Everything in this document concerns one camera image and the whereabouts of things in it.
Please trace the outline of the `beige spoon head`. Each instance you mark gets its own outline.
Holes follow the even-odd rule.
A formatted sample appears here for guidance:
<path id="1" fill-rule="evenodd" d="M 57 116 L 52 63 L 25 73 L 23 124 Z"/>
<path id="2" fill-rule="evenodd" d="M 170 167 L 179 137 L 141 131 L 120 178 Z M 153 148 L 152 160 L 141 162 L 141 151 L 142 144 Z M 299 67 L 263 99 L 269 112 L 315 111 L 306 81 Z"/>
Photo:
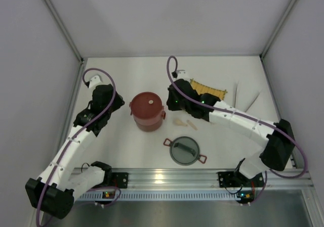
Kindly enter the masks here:
<path id="1" fill-rule="evenodd" d="M 184 126 L 184 127 L 187 127 L 187 124 L 185 122 L 183 122 L 182 120 L 178 119 L 178 118 L 175 118 L 173 120 L 173 124 L 176 125 L 176 126 Z"/>

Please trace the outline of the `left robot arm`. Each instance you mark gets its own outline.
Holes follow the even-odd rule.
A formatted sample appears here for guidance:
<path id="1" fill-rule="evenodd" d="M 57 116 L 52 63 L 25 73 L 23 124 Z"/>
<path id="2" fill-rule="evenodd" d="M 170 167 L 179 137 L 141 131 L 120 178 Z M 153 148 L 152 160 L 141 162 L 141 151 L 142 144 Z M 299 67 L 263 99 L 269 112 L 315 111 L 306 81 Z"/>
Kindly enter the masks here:
<path id="1" fill-rule="evenodd" d="M 77 114 L 68 138 L 53 161 L 38 178 L 27 181 L 25 189 L 32 207 L 63 219 L 82 194 L 111 184 L 112 168 L 100 161 L 95 161 L 77 176 L 72 176 L 72 173 L 112 113 L 124 104 L 113 85 L 95 87 L 92 100 Z"/>

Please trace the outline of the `metal tongs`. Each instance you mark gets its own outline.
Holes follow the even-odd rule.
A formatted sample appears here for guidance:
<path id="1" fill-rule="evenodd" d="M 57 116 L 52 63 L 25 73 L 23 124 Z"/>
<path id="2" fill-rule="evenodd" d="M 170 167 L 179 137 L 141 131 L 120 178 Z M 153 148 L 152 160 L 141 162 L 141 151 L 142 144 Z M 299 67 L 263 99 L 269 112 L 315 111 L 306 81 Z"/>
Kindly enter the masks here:
<path id="1" fill-rule="evenodd" d="M 248 112 L 261 94 L 261 87 L 252 82 L 237 81 L 234 86 L 233 106 Z"/>

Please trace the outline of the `beige spoon handle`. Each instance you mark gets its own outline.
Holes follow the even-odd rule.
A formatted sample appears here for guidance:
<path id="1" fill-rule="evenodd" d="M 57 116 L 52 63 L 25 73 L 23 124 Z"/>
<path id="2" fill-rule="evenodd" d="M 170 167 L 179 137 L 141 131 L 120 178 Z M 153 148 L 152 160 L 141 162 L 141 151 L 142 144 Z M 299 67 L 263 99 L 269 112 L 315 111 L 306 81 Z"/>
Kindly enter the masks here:
<path id="1" fill-rule="evenodd" d="M 191 122 L 190 120 L 186 121 L 188 125 L 190 125 L 194 130 L 198 130 L 198 128 L 195 126 L 195 124 L 193 122 Z"/>

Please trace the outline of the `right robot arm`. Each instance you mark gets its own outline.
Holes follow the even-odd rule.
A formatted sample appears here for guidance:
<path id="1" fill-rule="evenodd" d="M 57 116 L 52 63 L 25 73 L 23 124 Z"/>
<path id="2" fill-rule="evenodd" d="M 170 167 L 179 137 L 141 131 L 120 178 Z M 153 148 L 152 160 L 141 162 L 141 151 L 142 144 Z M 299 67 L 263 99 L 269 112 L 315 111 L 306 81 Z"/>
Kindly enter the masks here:
<path id="1" fill-rule="evenodd" d="M 185 111 L 196 119 L 219 124 L 246 136 L 261 147 L 261 151 L 243 158 L 233 172 L 241 184 L 267 171 L 284 171 L 295 147 L 288 121 L 262 121 L 229 106 L 219 97 L 198 94 L 189 81 L 178 79 L 168 87 L 167 107 L 170 111 Z"/>

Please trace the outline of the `dark red lid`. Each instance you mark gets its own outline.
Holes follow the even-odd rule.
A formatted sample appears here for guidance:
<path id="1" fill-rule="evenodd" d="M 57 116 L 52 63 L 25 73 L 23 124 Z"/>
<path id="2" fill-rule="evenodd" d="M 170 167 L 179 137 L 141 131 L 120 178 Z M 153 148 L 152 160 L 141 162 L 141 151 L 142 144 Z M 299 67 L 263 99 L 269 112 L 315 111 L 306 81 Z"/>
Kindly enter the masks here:
<path id="1" fill-rule="evenodd" d="M 155 118 L 163 109 L 161 98 L 152 92 L 137 94 L 130 102 L 131 114 L 139 119 Z"/>

